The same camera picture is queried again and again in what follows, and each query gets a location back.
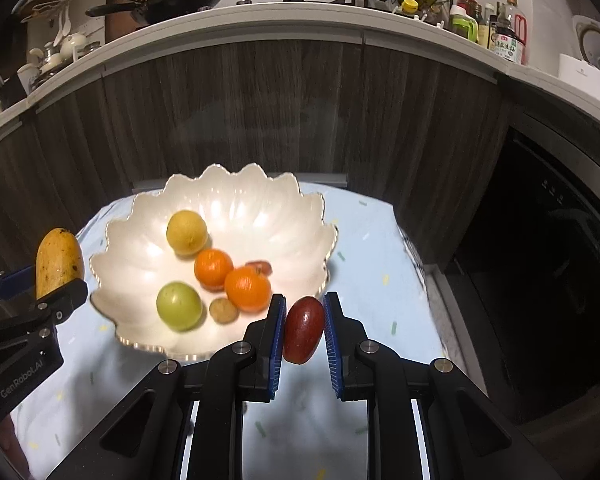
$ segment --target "green apple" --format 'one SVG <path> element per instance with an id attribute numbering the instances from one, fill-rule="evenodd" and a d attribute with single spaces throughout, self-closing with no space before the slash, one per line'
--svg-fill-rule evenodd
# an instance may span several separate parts
<path id="1" fill-rule="evenodd" d="M 186 283 L 167 283 L 155 300 L 158 316 L 177 332 L 190 330 L 202 316 L 202 301 L 198 293 Z"/>

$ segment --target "white fruit bowl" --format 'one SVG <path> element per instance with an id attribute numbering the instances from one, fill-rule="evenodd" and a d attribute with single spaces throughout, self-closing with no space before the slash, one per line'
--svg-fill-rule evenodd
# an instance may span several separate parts
<path id="1" fill-rule="evenodd" d="M 115 323 L 121 343 L 182 361 L 203 360 L 242 339 L 251 321 L 267 315 L 266 309 L 240 313 L 227 325 L 208 315 L 209 303 L 223 293 L 203 289 L 194 259 L 177 257 L 167 243 L 169 219 L 182 209 L 202 216 L 212 246 L 227 252 L 234 266 L 270 262 L 272 291 L 283 294 L 288 307 L 324 290 L 338 232 L 324 223 L 321 194 L 303 195 L 291 173 L 269 178 L 257 164 L 238 173 L 213 165 L 198 178 L 175 174 L 158 194 L 138 194 L 126 220 L 107 224 L 107 247 L 89 261 L 98 281 L 91 303 Z M 205 319 L 188 332 L 169 329 L 156 309 L 158 291 L 174 281 L 195 288 L 205 306 Z"/>

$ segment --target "scalloped bowl rim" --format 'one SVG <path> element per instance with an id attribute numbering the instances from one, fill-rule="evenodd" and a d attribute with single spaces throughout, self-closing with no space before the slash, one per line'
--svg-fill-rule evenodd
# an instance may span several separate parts
<path id="1" fill-rule="evenodd" d="M 104 314 L 104 312 L 96 305 L 96 303 L 93 301 L 93 293 L 100 290 L 100 277 L 99 275 L 96 273 L 96 271 L 93 269 L 93 265 L 92 265 L 92 259 L 96 254 L 103 254 L 103 253 L 107 253 L 107 251 L 109 250 L 109 225 L 112 222 L 125 222 L 128 221 L 131 218 L 131 215 L 134 213 L 134 209 L 136 206 L 136 199 L 138 199 L 139 196 L 142 195 L 151 195 L 154 197 L 160 196 L 164 190 L 166 189 L 166 187 L 168 186 L 168 184 L 170 183 L 170 181 L 174 178 L 181 178 L 184 177 L 184 179 L 190 181 L 190 182 L 195 182 L 197 180 L 200 180 L 204 177 L 205 173 L 210 169 L 210 168 L 219 168 L 220 170 L 224 171 L 227 175 L 238 175 L 239 173 L 241 173 L 242 171 L 244 171 L 246 168 L 250 168 L 250 167 L 256 167 L 260 170 L 260 172 L 262 173 L 262 175 L 270 181 L 276 180 L 277 178 L 281 178 L 283 176 L 291 176 L 293 178 L 293 181 L 296 184 L 296 188 L 298 190 L 298 194 L 300 196 L 305 196 L 305 193 L 303 193 L 300 190 L 300 184 L 298 182 L 298 179 L 296 178 L 296 176 L 287 171 L 285 173 L 281 173 L 276 177 L 270 177 L 266 174 L 266 172 L 262 169 L 262 167 L 253 162 L 251 164 L 247 164 L 246 166 L 244 166 L 240 171 L 235 171 L 235 172 L 231 172 L 228 171 L 227 168 L 225 168 L 224 166 L 222 166 L 221 164 L 211 164 L 209 166 L 207 166 L 205 168 L 205 170 L 202 172 L 202 174 L 200 174 L 200 176 L 197 177 L 190 177 L 181 173 L 174 173 L 172 174 L 168 179 L 167 182 L 164 184 L 164 186 L 162 187 L 162 189 L 159 189 L 158 192 L 156 193 L 155 190 L 150 190 L 150 191 L 142 191 L 140 193 L 136 193 L 136 195 L 134 195 L 134 199 L 133 202 L 131 204 L 131 211 L 129 212 L 129 214 L 126 216 L 126 218 L 115 218 L 115 219 L 110 219 L 109 221 L 107 221 L 107 225 L 105 226 L 105 240 L 107 241 L 107 245 L 104 249 L 104 251 L 101 251 L 99 253 L 94 253 L 90 256 L 89 258 L 89 269 L 92 273 L 92 275 L 95 277 L 97 283 L 98 283 L 98 288 L 96 290 L 94 290 L 93 292 L 91 292 L 90 294 L 90 303 L 91 305 L 94 307 L 94 309 L 103 317 L 105 317 L 107 320 L 109 320 L 110 322 L 113 323 L 114 328 L 115 328 L 115 338 L 117 341 L 119 341 L 120 343 L 122 343 L 124 346 L 131 346 L 137 350 L 141 350 L 141 351 L 145 351 L 145 352 L 154 352 L 154 353 L 159 353 L 159 354 L 163 354 L 166 358 L 169 359 L 176 359 L 178 361 L 187 361 L 187 362 L 195 362 L 195 361 L 204 361 L 209 359 L 213 354 L 216 353 L 216 351 L 210 351 L 210 352 L 200 352 L 197 354 L 182 354 L 182 353 L 177 353 L 177 352 L 170 352 L 168 351 L 166 348 L 164 348 L 163 346 L 160 345 L 151 345 L 151 344 L 146 344 L 146 343 L 139 343 L 139 342 L 135 342 L 135 341 L 131 341 L 128 338 L 122 337 L 118 334 L 118 323 L 116 322 L 116 320 L 114 320 L 113 318 L 111 318 L 110 316 L 108 316 L 107 314 Z M 316 194 L 320 197 L 320 200 L 322 202 L 322 211 L 320 213 L 320 221 L 322 222 L 322 225 L 325 226 L 327 224 L 325 224 L 324 222 L 324 196 L 322 195 L 322 193 L 320 192 L 312 192 L 311 194 Z M 337 241 L 338 241 L 338 237 L 339 237 L 339 231 L 338 231 L 338 226 L 334 223 L 329 224 L 330 226 L 333 227 L 334 229 L 334 237 L 333 237 L 333 243 L 331 244 L 331 247 L 329 248 L 327 254 L 325 255 L 325 257 L 322 260 L 322 270 L 325 272 L 325 279 L 322 282 L 322 284 L 320 285 L 320 287 L 318 288 L 318 290 L 314 293 L 314 296 L 317 298 L 318 296 L 320 296 L 320 294 L 324 291 L 324 289 L 327 286 L 327 283 L 329 282 L 330 279 L 330 273 L 329 273 L 329 269 L 327 268 L 327 261 L 328 259 L 331 257 L 331 255 L 333 254 L 333 251 L 335 250 Z"/>

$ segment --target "wooden cabinet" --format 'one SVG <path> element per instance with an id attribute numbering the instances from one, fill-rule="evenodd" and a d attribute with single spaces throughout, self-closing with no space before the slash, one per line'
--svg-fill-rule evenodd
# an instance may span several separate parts
<path id="1" fill-rule="evenodd" d="M 0 270 L 43 235 L 77 232 L 133 184 L 209 164 L 347 173 L 394 205 L 426 264 L 445 264 L 490 179 L 508 126 L 498 86 L 371 46 L 251 41 L 107 75 L 0 142 Z"/>

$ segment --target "small round fruit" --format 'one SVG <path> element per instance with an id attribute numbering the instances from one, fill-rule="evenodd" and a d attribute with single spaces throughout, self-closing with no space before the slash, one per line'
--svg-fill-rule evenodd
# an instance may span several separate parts
<path id="1" fill-rule="evenodd" d="M 265 276 L 270 276 L 273 272 L 271 264 L 267 260 L 253 260 L 252 262 L 247 262 L 244 265 L 259 270 Z"/>
<path id="2" fill-rule="evenodd" d="M 238 309 L 227 298 L 215 298 L 209 305 L 209 314 L 216 323 L 231 323 L 238 319 Z"/>
<path id="3" fill-rule="evenodd" d="M 200 285 L 212 292 L 224 289 L 224 279 L 232 270 L 234 270 L 234 263 L 231 258 L 219 249 L 201 250 L 193 266 Z"/>
<path id="4" fill-rule="evenodd" d="M 229 300 L 245 312 L 259 312 L 269 306 L 271 284 L 269 279 L 253 267 L 238 267 L 224 280 L 224 291 Z"/>
<path id="5" fill-rule="evenodd" d="M 202 302 L 198 293 L 186 283 L 167 283 L 155 300 L 158 316 L 177 332 L 189 330 L 202 316 Z"/>
<path id="6" fill-rule="evenodd" d="M 178 211 L 167 224 L 167 242 L 178 256 L 193 256 L 207 238 L 205 221 L 195 211 Z"/>

